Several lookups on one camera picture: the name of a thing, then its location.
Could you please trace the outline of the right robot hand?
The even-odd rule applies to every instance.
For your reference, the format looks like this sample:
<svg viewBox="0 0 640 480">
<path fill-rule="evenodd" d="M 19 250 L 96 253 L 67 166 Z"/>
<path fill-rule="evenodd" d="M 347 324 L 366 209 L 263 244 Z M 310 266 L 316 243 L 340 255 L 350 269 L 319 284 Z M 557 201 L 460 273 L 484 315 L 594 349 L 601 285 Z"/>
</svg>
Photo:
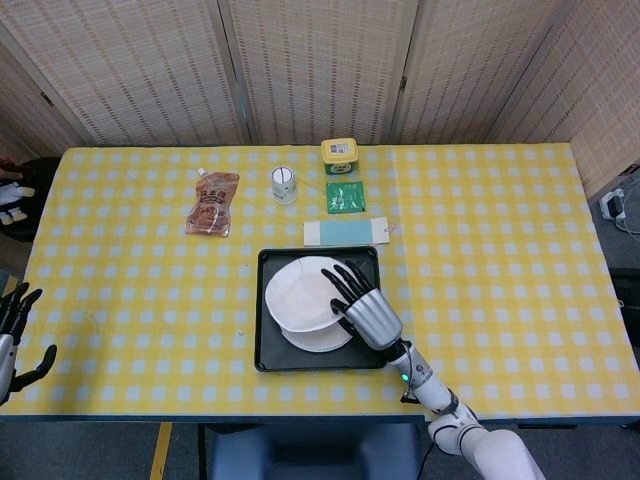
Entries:
<svg viewBox="0 0 640 480">
<path fill-rule="evenodd" d="M 322 268 L 321 274 L 340 294 L 330 300 L 332 312 L 341 315 L 369 348 L 386 350 L 401 338 L 403 324 L 398 315 L 353 262 Z"/>
</svg>

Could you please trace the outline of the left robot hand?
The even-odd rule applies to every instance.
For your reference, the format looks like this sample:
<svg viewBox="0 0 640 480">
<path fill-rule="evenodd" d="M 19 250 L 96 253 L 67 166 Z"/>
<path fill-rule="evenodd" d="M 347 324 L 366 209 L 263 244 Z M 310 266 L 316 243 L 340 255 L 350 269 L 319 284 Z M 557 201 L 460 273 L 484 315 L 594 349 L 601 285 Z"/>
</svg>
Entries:
<svg viewBox="0 0 640 480">
<path fill-rule="evenodd" d="M 43 293 L 41 289 L 29 293 L 29 288 L 28 282 L 20 283 L 1 298 L 1 404 L 5 404 L 12 393 L 43 379 L 53 367 L 58 352 L 55 344 L 49 345 L 35 369 L 17 374 L 17 353 L 28 315 Z"/>
</svg>

